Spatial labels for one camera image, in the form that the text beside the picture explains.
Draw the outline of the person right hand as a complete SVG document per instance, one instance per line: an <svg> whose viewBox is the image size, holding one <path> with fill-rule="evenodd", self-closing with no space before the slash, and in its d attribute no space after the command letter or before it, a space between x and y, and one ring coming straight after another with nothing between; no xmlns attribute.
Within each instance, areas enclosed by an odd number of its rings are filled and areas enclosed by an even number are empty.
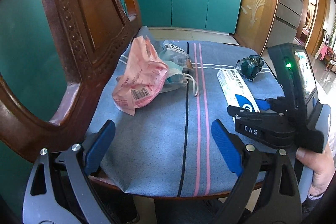
<svg viewBox="0 0 336 224"><path fill-rule="evenodd" d="M335 174L334 160L329 144L326 144L323 153L298 148L296 158L303 165L313 170L313 180L309 194L313 197L324 194Z"/></svg>

